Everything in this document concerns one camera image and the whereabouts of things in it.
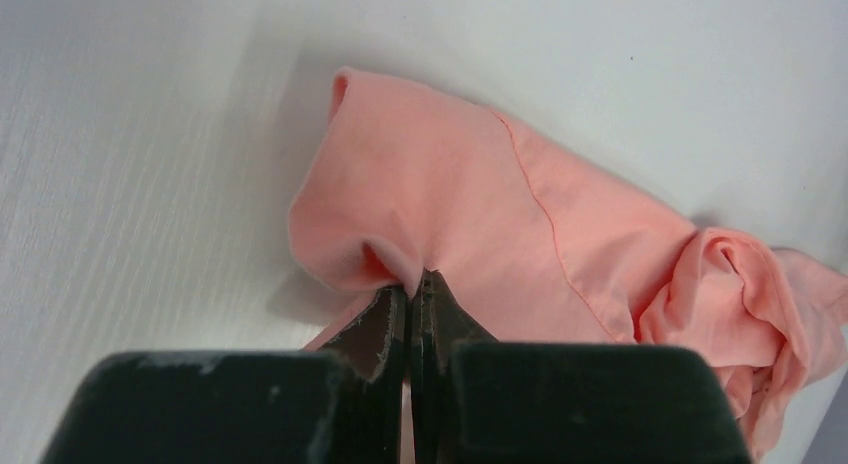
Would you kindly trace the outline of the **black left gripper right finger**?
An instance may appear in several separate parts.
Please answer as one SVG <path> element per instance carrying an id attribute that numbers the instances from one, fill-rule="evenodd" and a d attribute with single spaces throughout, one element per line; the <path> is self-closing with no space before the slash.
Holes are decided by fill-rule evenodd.
<path id="1" fill-rule="evenodd" d="M 747 463 L 713 371 L 678 347 L 497 340 L 423 274 L 410 305 L 419 463 Z"/>

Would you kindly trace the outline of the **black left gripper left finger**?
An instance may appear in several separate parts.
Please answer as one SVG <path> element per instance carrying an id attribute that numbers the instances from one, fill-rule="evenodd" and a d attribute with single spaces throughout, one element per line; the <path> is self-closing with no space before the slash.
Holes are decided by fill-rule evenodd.
<path id="1" fill-rule="evenodd" d="M 395 463 L 406 295 L 314 351 L 136 351 L 82 379 L 46 463 Z"/>

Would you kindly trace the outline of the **pink t-shirt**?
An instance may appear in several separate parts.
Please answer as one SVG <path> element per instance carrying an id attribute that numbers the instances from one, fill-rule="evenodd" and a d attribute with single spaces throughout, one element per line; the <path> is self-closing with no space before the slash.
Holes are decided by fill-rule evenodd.
<path id="1" fill-rule="evenodd" d="M 502 340 L 681 346 L 712 367 L 755 459 L 788 404 L 847 361 L 847 279 L 741 231 L 698 227 L 525 124 L 351 68 L 288 217 L 291 251 L 352 296 L 424 270 Z"/>

